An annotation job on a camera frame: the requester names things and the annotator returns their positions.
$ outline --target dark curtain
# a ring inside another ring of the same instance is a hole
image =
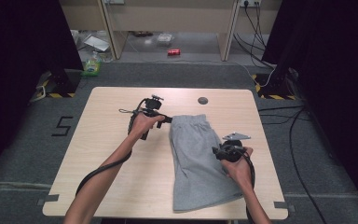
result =
[[[82,69],[82,63],[59,1],[0,0],[0,154],[40,76],[64,68]]]
[[[283,0],[263,59],[297,70],[323,135],[358,188],[358,4]]]

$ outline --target gray shorts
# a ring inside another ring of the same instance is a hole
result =
[[[170,140],[174,211],[200,209],[241,197],[240,188],[226,176],[212,152],[212,147],[219,147],[220,139],[205,115],[174,116]]]

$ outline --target red can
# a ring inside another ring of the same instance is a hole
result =
[[[180,55],[180,50],[179,49],[169,49],[168,56],[172,56],[172,55]]]

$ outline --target table top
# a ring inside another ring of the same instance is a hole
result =
[[[271,219],[285,219],[281,186],[253,94],[247,90],[173,88],[95,88],[78,122],[49,195],[59,194],[57,202],[45,202],[46,216],[64,216],[80,181],[115,150],[127,135],[131,114],[144,98],[162,98],[158,111],[167,116],[205,114],[217,135],[237,132],[252,138],[242,140],[252,147],[255,166],[255,193]],[[201,105],[200,97],[208,104]],[[189,212],[172,210],[174,168],[169,141],[170,124],[150,130],[146,141],[138,141],[116,180],[106,193],[96,217],[246,219],[244,199]]]

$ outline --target power outlet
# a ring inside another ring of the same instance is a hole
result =
[[[248,7],[257,7],[257,3],[261,5],[261,0],[240,0],[240,7],[245,7],[245,1],[248,1]]]

